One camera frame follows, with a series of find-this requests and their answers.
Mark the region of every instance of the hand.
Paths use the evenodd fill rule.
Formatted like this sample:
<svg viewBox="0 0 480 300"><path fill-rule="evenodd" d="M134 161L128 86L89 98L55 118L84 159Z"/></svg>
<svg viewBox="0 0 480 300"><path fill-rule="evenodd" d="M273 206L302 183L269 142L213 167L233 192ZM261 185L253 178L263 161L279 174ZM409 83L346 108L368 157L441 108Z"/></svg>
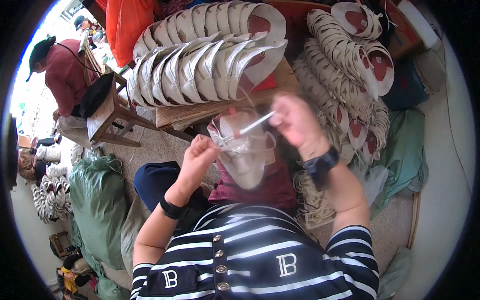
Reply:
<svg viewBox="0 0 480 300"><path fill-rule="evenodd" d="M180 174L165 193L165 200L179 207L186 205L219 153L220 147L211 138L197 135L185 151Z"/></svg>
<svg viewBox="0 0 480 300"><path fill-rule="evenodd" d="M272 110L276 113L270 118L270 125L298 149L303 161L328 151L328 139L305 101L293 94L278 93L274 96Z"/></svg>
<svg viewBox="0 0 480 300"><path fill-rule="evenodd" d="M54 121L57 121L60 118L60 115L57 109L53 112L52 116Z"/></svg>
<svg viewBox="0 0 480 300"><path fill-rule="evenodd" d="M63 277L66 279L75 279L74 273L63 273Z"/></svg>

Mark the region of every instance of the black wrist strap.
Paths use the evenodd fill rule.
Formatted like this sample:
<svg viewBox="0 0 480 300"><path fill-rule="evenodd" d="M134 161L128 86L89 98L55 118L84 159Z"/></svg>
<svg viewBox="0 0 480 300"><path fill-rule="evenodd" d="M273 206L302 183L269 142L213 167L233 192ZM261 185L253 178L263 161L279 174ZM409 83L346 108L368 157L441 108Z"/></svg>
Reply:
<svg viewBox="0 0 480 300"><path fill-rule="evenodd" d="M307 160L303 167L312 177L313 183L319 192L328 189L328 171L338 164L338 152L330 146L327 153Z"/></svg>
<svg viewBox="0 0 480 300"><path fill-rule="evenodd" d="M187 214L188 211L186 206L178 207L176 205L173 205L172 203L167 202L164 197L160 199L160 206L165 212L165 215L170 219L174 220L183 219L183 217Z"/></svg>

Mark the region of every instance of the navy pants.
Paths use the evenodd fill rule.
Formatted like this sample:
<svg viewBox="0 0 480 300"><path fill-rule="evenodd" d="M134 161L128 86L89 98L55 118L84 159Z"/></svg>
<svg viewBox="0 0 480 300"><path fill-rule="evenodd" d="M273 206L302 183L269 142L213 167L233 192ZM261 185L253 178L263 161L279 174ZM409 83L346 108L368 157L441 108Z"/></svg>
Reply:
<svg viewBox="0 0 480 300"><path fill-rule="evenodd" d="M148 163L138 169L133 179L133 186L148 210L153 212L160 199L165 197L165 192L177 180L179 173L180 166L176 161ZM203 196L202 189L198 188L193 192L186 206L188 213L179 220L173 235L178 236L190 232L211 206L213 205Z"/></svg>

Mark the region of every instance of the black cap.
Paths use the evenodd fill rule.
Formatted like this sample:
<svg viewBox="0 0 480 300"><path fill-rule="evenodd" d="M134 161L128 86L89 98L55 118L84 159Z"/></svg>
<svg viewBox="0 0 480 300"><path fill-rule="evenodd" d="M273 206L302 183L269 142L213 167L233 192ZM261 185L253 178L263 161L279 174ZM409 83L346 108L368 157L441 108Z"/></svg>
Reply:
<svg viewBox="0 0 480 300"><path fill-rule="evenodd" d="M80 28L80 26L82 26L82 23L85 21L85 17L84 16L78 16L76 19L75 19L75 22L73 22L73 25L75 25L75 30L78 30Z"/></svg>
<svg viewBox="0 0 480 300"><path fill-rule="evenodd" d="M57 38L55 36L51 36L43 41L38 42L32 50L32 54L30 54L30 75L28 76L27 82L30 80L32 76L33 70L35 69L35 64L45 58L50 51L50 47L55 43Z"/></svg>

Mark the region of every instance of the maroon shirt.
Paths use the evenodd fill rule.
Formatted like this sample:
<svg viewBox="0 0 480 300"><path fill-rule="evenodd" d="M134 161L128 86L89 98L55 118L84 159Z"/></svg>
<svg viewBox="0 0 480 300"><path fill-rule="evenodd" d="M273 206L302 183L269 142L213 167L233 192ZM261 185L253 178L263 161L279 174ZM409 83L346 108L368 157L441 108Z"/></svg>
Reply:
<svg viewBox="0 0 480 300"><path fill-rule="evenodd" d="M71 115L73 107L80 104L80 101L86 91L83 67L76 57L80 41L75 39L66 39L61 41L61 45L53 45L47 54L47 67L45 69L45 84L52 91L58 105L58 113L61 116ZM88 75L94 83L98 75L88 70Z"/></svg>

